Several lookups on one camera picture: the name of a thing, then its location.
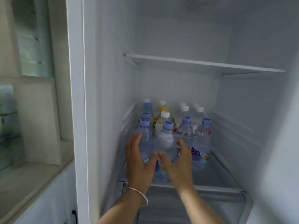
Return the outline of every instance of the silver bangle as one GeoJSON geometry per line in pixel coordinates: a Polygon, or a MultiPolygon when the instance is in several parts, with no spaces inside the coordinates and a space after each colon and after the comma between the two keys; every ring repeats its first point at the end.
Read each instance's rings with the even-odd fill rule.
{"type": "Polygon", "coordinates": [[[145,199],[145,201],[147,202],[147,204],[140,205],[140,207],[148,206],[149,201],[148,201],[147,197],[146,197],[142,192],[140,192],[139,190],[137,190],[137,189],[135,189],[135,188],[132,188],[132,187],[128,187],[127,189],[132,189],[132,190],[134,190],[134,191],[140,193],[141,196],[143,196],[143,198],[145,199]]]}

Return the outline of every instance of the open refrigerator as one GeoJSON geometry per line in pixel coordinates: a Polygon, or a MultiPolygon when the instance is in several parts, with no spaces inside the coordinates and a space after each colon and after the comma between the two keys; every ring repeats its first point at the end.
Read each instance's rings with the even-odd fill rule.
{"type": "MultiPolygon", "coordinates": [[[[126,186],[124,148],[145,98],[200,104],[213,155],[194,173],[227,223],[296,223],[299,0],[67,0],[79,220],[126,186]]],[[[189,223],[153,184],[137,223],[189,223]]]]}

